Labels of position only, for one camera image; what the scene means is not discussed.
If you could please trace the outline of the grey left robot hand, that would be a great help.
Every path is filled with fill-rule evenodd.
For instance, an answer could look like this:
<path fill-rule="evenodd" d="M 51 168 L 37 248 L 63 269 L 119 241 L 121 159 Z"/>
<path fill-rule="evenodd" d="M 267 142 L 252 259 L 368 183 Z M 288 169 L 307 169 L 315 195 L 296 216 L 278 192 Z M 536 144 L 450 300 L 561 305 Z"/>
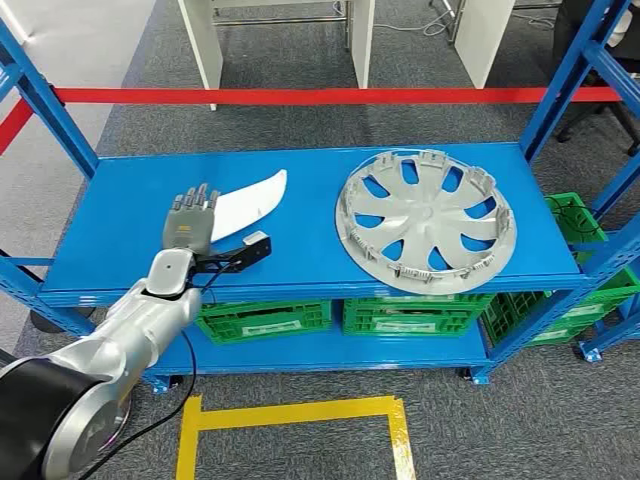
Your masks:
<path fill-rule="evenodd" d="M 182 248 L 195 255 L 209 255 L 218 196 L 217 190 L 208 194 L 207 183 L 177 195 L 165 218 L 162 248 Z"/>

